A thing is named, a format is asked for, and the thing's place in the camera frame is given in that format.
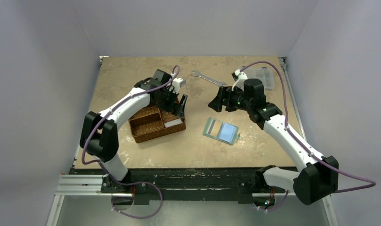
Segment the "teal leather card holder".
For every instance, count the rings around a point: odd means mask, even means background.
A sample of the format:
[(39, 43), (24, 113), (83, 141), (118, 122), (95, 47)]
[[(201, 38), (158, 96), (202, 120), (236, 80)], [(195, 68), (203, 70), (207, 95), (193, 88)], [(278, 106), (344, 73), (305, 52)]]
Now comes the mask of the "teal leather card holder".
[(221, 130), (220, 130), (218, 137), (212, 137), (210, 135), (207, 135), (206, 134), (207, 129), (208, 129), (208, 126), (210, 125), (212, 119), (215, 119), (215, 118), (209, 117), (207, 119), (206, 125), (203, 129), (203, 135), (204, 136), (215, 139), (217, 141), (220, 141), (220, 142), (223, 142), (226, 144), (229, 144), (229, 145), (233, 145), (235, 143), (235, 141), (240, 138), (240, 134), (238, 133), (239, 128), (235, 125), (232, 125), (232, 124), (229, 124), (229, 123), (226, 123), (223, 121), (222, 121), (223, 125), (221, 127)]

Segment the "gold card with black stripe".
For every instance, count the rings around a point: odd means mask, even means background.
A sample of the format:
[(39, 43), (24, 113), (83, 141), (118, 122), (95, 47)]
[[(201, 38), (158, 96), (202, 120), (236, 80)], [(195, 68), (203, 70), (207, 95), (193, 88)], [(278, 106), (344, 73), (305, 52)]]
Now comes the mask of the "gold card with black stripe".
[(212, 119), (210, 125), (208, 126), (206, 134), (210, 135), (212, 137), (218, 137), (222, 125), (223, 125), (222, 121), (219, 121), (219, 120), (216, 120), (216, 119)]

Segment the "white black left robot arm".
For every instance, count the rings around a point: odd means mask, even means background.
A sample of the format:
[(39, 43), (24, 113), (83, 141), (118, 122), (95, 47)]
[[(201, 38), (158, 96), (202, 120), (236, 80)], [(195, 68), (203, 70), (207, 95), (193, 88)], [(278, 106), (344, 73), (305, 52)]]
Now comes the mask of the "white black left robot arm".
[(178, 74), (177, 65), (172, 73), (157, 69), (153, 77), (137, 82), (125, 97), (112, 106), (85, 115), (79, 143), (82, 148), (81, 161), (87, 165), (85, 154), (93, 156), (94, 162), (113, 178), (113, 187), (120, 193), (130, 189), (131, 172), (118, 155), (118, 131), (135, 113), (150, 104), (183, 118), (187, 95), (182, 95), (180, 100), (178, 95), (186, 81)]

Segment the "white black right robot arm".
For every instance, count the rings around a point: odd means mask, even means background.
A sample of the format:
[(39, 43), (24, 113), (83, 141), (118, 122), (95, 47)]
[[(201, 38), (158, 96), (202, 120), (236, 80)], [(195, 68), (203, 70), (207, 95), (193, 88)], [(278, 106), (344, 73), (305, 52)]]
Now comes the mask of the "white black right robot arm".
[(269, 165), (256, 172), (254, 185), (265, 192), (279, 187), (294, 192), (305, 205), (310, 205), (338, 190), (338, 161), (324, 157), (310, 146), (290, 125), (285, 115), (266, 99), (263, 83), (246, 79), (243, 88), (223, 86), (208, 104), (216, 112), (244, 110), (252, 122), (269, 134), (289, 155), (297, 171)]

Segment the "stack of cards in basket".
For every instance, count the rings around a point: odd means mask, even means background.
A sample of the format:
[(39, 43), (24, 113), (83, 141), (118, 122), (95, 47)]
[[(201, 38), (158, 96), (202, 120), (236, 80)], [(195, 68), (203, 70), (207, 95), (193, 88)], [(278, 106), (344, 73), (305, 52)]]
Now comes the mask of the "stack of cards in basket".
[(176, 125), (180, 125), (183, 123), (183, 120), (181, 118), (178, 118), (178, 119), (175, 119), (175, 120), (172, 120), (172, 121), (169, 121), (169, 122), (165, 122), (164, 123), (164, 127), (165, 128), (170, 128), (170, 127), (173, 127), (173, 126), (176, 126)]

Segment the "brown woven divided basket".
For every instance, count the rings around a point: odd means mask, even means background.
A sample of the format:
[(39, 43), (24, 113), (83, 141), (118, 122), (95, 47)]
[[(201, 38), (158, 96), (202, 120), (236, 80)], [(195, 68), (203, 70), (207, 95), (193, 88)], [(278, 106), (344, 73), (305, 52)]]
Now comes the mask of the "brown woven divided basket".
[(160, 110), (155, 105), (147, 106), (136, 112), (128, 119), (132, 137), (136, 143), (143, 143), (152, 139), (181, 132), (186, 129), (186, 120), (170, 128), (165, 128), (164, 123), (181, 117)]

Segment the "silver open-end wrench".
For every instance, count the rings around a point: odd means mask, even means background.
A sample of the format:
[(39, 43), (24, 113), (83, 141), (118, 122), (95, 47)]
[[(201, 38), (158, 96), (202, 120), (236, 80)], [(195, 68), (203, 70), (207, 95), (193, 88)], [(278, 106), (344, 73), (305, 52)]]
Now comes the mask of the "silver open-end wrench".
[(192, 71), (191, 71), (191, 75), (194, 76), (194, 77), (202, 78), (202, 79), (204, 79), (204, 80), (206, 80), (206, 81), (209, 81), (209, 82), (211, 82), (211, 83), (213, 83), (213, 84), (215, 84), (215, 85), (217, 85), (217, 86), (219, 86), (219, 87), (221, 87), (221, 86), (225, 86), (225, 85), (226, 85), (225, 82), (217, 81), (217, 80), (215, 80), (215, 79), (213, 79), (213, 78), (210, 78), (210, 77), (208, 77), (208, 76), (205, 76), (205, 75), (201, 74), (198, 70), (192, 70)]

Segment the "clear plastic organizer box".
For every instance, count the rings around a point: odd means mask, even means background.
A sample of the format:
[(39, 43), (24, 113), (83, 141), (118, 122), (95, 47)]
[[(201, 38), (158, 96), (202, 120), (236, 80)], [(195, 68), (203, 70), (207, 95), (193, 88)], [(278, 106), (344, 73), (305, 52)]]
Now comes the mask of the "clear plastic organizer box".
[(260, 67), (260, 68), (252, 68), (251, 71), (251, 77), (259, 79), (264, 89), (272, 91), (275, 88), (275, 80), (272, 69), (269, 69), (267, 67)]

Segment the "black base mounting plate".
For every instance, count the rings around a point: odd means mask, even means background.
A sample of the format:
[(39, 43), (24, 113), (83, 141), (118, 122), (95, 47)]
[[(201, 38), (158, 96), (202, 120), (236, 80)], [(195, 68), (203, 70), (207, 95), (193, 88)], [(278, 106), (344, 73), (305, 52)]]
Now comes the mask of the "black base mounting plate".
[(270, 185), (263, 173), (273, 168), (133, 168), (130, 182), (121, 185), (111, 178), (102, 179), (102, 194), (135, 194), (135, 205), (150, 201), (236, 201), (249, 204), (256, 201), (253, 194), (269, 193)]

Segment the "aluminium frame rail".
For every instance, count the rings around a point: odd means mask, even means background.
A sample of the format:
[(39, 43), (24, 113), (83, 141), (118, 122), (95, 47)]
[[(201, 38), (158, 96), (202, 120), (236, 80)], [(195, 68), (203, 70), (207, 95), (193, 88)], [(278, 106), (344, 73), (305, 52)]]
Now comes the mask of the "aluminium frame rail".
[(102, 193), (101, 175), (61, 175), (48, 226), (128, 226), (134, 219), (111, 206), (111, 198), (129, 194)]

